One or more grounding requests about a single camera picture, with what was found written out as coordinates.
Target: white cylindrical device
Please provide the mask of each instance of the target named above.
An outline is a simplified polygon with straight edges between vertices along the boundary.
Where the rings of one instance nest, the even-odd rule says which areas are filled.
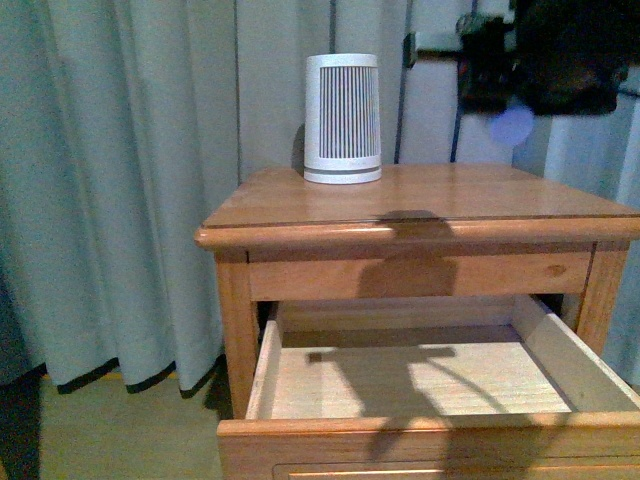
[[[349,184],[380,178],[380,101],[375,55],[307,59],[304,178]]]

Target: wall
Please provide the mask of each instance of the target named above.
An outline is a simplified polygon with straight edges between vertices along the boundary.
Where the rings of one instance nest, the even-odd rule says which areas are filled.
[[[411,29],[430,36],[451,37],[461,15],[471,11],[470,1],[417,0]],[[484,0],[478,10],[508,12],[508,1]],[[404,127],[400,163],[442,163],[449,160],[457,106],[456,63],[421,61],[407,73]],[[511,163],[512,148],[494,142],[487,115],[464,115],[460,129],[459,162]]]
[[[629,88],[640,87],[632,69]],[[640,209],[640,102],[619,96],[599,117],[538,117],[533,135],[514,152],[514,166]],[[619,290],[605,360],[640,385],[640,242],[634,242]]]

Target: wood grain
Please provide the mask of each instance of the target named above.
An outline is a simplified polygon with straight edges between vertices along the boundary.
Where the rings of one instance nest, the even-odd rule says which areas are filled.
[[[627,241],[598,242],[594,248],[576,332],[598,355],[607,340],[628,251]]]
[[[271,168],[251,176],[203,226],[639,214],[504,165],[389,165],[380,181],[359,185],[314,184]]]
[[[582,292],[589,250],[539,253],[408,249],[386,258],[252,261],[253,300]]]
[[[388,469],[371,469],[362,464],[361,471],[339,469],[339,465],[323,466],[326,471],[309,473],[278,472],[275,480],[635,480],[640,476],[639,465],[554,465],[531,468],[447,468],[435,464],[429,468],[415,468],[402,463],[389,464]]]
[[[219,252],[216,267],[233,414],[244,418],[258,358],[257,309],[251,301],[247,252]]]
[[[577,410],[640,412],[640,397],[540,302],[516,298],[513,326]]]
[[[282,328],[267,322],[247,407],[247,419],[271,418],[282,352]]]
[[[636,240],[640,217],[434,219],[283,224],[277,226],[202,227],[195,242],[201,248],[265,248],[373,244],[459,244],[584,242]]]
[[[270,480],[285,464],[442,461],[527,469],[545,459],[640,459],[640,416],[629,412],[223,421],[218,436],[226,480]]]
[[[514,297],[368,298],[282,302],[278,323],[287,332],[383,330],[508,325]]]

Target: lower drawer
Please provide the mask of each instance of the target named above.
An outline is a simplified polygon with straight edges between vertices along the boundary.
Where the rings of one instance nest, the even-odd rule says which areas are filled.
[[[291,302],[230,479],[640,478],[640,399],[528,296]]]

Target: wooden panel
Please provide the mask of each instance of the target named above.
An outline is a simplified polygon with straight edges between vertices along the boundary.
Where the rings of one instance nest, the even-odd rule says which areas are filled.
[[[216,266],[233,414],[244,418],[258,357],[257,309],[251,302],[247,253],[219,253]]]
[[[598,242],[593,252],[576,332],[598,355],[607,340],[628,250],[629,242]]]
[[[305,182],[275,168],[251,176],[204,227],[639,214],[504,165],[390,165],[380,181],[359,185]]]
[[[320,300],[432,295],[581,292],[591,252],[548,246],[519,251],[407,248],[386,258],[250,264],[254,300]]]
[[[291,473],[276,480],[635,480],[640,466],[551,466],[528,469],[460,469],[439,468],[409,470],[401,465],[395,470],[337,471]]]
[[[545,458],[625,456],[637,464],[640,414],[223,421],[218,437],[226,480],[272,480],[284,464],[446,459],[524,469]]]
[[[282,302],[286,332],[507,325],[513,296],[368,298]]]
[[[265,248],[363,244],[458,244],[477,242],[583,242],[640,238],[640,217],[433,219],[362,221],[286,226],[203,227],[200,247]]]
[[[249,420],[271,418],[281,351],[282,332],[276,322],[268,321],[245,418]]]
[[[274,398],[272,418],[570,411],[517,341],[285,348]]]
[[[513,326],[578,410],[640,410],[640,397],[541,304],[517,298]]]
[[[350,475],[371,475],[371,477],[364,478],[379,478],[380,475],[391,475],[390,478],[402,478],[393,477],[393,475],[399,475],[401,473],[407,474],[449,474],[454,475],[448,477],[444,475],[443,479],[459,478],[455,475],[471,475],[470,477],[462,478],[476,478],[473,475],[479,475],[480,478],[507,478],[509,480],[530,478],[526,475],[536,475],[542,472],[549,472],[553,475],[553,472],[562,473],[565,475],[563,478],[580,478],[584,480],[593,480],[594,478],[630,478],[625,477],[626,472],[631,471],[638,473],[637,469],[640,468],[640,457],[614,457],[614,458],[553,458],[535,459],[528,468],[510,468],[508,465],[502,465],[497,468],[487,468],[486,462],[478,461],[477,459],[451,458],[442,459],[440,461],[432,462],[376,462],[376,463],[326,463],[318,465],[277,465],[274,468],[275,480],[289,480],[289,478],[331,478],[331,475],[340,475],[338,478],[352,478]],[[580,473],[589,473],[589,477],[580,477]],[[609,476],[593,476],[594,474],[603,474]],[[622,477],[611,477],[610,475],[618,474]]]

